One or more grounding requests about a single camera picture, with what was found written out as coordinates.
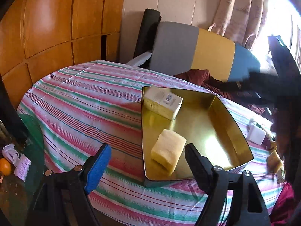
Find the white rectangular block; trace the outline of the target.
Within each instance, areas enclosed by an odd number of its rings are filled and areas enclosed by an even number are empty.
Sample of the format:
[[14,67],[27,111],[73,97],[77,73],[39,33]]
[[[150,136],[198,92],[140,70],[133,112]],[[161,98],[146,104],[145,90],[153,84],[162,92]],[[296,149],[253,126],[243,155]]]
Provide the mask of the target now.
[[254,124],[251,124],[246,140],[251,141],[252,143],[255,143],[257,145],[261,145],[264,141],[265,136],[266,132],[263,129]]

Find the pale yellow sponge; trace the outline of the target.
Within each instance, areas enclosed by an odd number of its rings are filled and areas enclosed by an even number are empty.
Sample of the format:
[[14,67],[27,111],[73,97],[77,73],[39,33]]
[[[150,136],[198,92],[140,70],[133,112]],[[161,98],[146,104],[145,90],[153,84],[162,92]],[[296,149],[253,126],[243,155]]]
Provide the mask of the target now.
[[164,129],[151,149],[151,158],[162,165],[171,175],[180,159],[187,139],[180,134]]

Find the gold metal tray box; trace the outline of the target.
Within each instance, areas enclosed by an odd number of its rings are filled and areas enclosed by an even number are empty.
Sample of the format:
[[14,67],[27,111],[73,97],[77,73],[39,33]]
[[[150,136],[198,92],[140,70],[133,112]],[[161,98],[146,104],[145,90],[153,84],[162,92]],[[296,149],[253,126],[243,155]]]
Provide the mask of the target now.
[[231,173],[238,173],[253,160],[243,133],[218,96],[187,89],[171,88],[170,91],[183,99],[174,121],[148,110],[145,103],[141,103],[145,187],[162,187],[194,178],[184,154],[171,175],[151,159],[151,149],[164,129],[183,136],[213,165]]

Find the red blanket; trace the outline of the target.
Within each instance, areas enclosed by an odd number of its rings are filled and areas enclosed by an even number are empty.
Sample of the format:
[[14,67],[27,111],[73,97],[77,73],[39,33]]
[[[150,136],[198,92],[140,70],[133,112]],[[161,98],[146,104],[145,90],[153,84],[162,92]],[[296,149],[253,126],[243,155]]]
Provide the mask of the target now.
[[298,202],[294,198],[292,185],[287,182],[283,186],[283,189],[269,216],[271,225],[286,225],[297,205]]

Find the green glass side table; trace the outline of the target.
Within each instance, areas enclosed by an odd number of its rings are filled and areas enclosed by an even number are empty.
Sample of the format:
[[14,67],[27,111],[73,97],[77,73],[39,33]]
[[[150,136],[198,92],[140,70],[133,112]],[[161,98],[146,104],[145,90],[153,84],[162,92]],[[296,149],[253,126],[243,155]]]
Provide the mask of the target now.
[[1,211],[8,220],[1,225],[25,225],[27,211],[44,173],[44,141],[37,118],[19,115],[28,129],[24,145],[15,144],[20,164],[1,183]]

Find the white pink small packet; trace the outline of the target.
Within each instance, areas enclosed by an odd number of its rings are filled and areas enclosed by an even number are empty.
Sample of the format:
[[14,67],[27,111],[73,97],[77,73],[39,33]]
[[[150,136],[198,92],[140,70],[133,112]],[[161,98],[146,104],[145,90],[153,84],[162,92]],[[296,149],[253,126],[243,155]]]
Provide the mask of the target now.
[[27,174],[31,166],[31,160],[24,154],[21,154],[19,162],[14,171],[14,175],[22,181],[26,181]]

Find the orange fruit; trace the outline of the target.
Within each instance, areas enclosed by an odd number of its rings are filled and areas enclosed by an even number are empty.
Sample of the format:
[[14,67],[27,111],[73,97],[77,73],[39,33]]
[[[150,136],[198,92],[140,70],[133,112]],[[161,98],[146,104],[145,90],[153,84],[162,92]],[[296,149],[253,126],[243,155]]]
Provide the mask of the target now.
[[11,164],[5,158],[0,159],[0,172],[3,176],[9,176],[12,172]]

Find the dark red garment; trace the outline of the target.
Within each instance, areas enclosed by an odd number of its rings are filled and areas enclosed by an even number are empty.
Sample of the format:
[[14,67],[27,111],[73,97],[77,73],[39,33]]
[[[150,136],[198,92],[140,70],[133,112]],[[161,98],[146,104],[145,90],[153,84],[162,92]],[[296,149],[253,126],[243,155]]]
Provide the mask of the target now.
[[178,75],[174,75],[174,77],[178,79],[185,80],[189,83],[192,83],[194,85],[198,85],[201,87],[204,87],[214,93],[217,93],[221,95],[222,97],[229,99],[235,103],[238,103],[253,112],[255,112],[258,115],[262,115],[265,112],[265,109],[263,107],[260,107],[255,104],[250,104],[247,102],[244,102],[241,100],[241,97],[251,97],[255,94],[251,92],[238,92],[238,91],[226,91],[225,86],[226,82],[219,81],[211,76],[210,71],[207,69],[205,70],[199,70],[199,69],[191,69],[187,72],[180,73]]

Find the pink patterned curtain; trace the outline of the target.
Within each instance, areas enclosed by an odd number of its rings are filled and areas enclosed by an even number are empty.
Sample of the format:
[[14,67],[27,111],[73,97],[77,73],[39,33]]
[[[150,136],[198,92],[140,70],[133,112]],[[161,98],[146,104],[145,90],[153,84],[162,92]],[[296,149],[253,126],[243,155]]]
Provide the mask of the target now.
[[265,25],[269,0],[220,0],[209,31],[250,50]]

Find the striped pink green bedspread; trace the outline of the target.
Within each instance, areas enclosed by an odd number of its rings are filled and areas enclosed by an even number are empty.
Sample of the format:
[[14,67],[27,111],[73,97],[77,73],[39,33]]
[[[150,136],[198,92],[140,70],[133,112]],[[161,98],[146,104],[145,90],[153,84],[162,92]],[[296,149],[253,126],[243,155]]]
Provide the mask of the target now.
[[206,200],[195,181],[162,188],[142,184],[141,92],[144,86],[204,91],[184,80],[108,61],[69,66],[43,77],[18,111],[36,117],[45,163],[57,173],[94,155],[103,143],[112,158],[91,204],[129,225],[193,225]]

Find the grey yellow blue chair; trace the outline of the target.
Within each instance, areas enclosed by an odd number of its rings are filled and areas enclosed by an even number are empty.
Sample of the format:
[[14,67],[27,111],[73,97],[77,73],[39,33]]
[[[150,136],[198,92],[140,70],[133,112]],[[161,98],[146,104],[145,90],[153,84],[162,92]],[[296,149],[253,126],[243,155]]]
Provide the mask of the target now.
[[260,71],[260,62],[240,44],[208,30],[168,21],[158,24],[152,49],[127,64],[139,67],[146,61],[149,70],[166,75],[208,70],[221,81],[239,81],[251,71]]

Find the white barcode carton box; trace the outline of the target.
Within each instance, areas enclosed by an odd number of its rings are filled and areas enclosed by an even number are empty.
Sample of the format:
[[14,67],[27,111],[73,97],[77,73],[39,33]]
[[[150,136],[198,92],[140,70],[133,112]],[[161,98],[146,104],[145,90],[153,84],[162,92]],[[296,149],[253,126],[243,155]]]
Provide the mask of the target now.
[[143,94],[143,102],[150,111],[174,121],[183,99],[169,89],[152,86]]

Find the black rolled mat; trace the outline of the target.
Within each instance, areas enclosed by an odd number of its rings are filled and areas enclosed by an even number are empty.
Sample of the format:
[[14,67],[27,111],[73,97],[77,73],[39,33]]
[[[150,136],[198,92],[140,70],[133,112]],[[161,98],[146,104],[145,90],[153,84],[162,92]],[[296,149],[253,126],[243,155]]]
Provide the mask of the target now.
[[144,10],[134,51],[134,58],[153,49],[157,27],[161,18],[161,13],[158,10]]

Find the orange wooden headboard panels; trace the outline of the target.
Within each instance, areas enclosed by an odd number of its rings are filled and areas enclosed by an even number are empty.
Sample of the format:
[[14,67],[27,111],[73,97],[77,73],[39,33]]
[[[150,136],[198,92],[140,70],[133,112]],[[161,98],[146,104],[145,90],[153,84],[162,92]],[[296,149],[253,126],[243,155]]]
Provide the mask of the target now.
[[18,107],[56,70],[119,60],[123,0],[15,0],[1,20],[1,78]]

